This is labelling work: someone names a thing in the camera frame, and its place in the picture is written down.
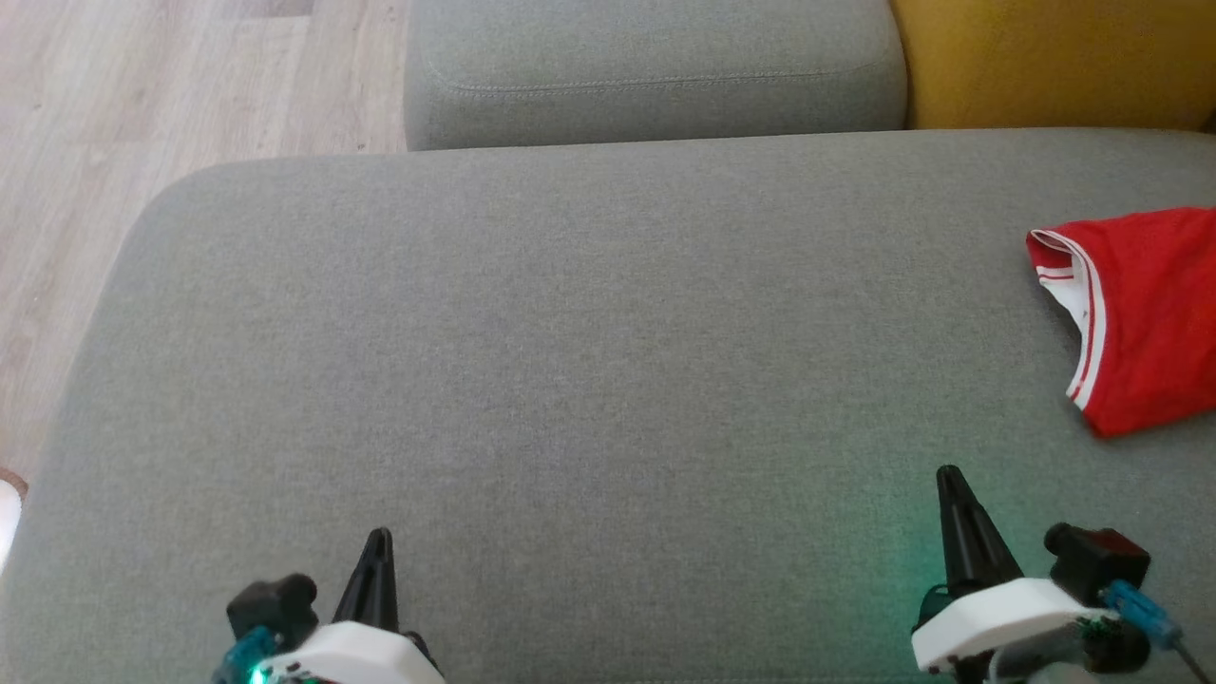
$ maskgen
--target yellow cushion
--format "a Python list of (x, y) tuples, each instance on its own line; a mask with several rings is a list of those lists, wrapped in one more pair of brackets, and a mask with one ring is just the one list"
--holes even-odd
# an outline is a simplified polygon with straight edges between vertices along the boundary
[(1216, 0), (891, 0), (910, 127), (1198, 129), (1216, 110)]

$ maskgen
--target gray ottoman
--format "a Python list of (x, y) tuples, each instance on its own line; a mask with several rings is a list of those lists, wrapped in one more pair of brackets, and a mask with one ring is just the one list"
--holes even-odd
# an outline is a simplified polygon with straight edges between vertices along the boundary
[[(1216, 139), (897, 131), (282, 159), (143, 213), (5, 578), (24, 684), (202, 682), (372, 527), (454, 684), (912, 682), (934, 470), (1023, 567), (1155, 554), (1216, 651), (1216, 420), (1094, 439), (1028, 229), (1216, 198)], [(1135, 682), (1182, 680), (1158, 658)]]
[(886, 0), (415, 0), (411, 150), (902, 128)]

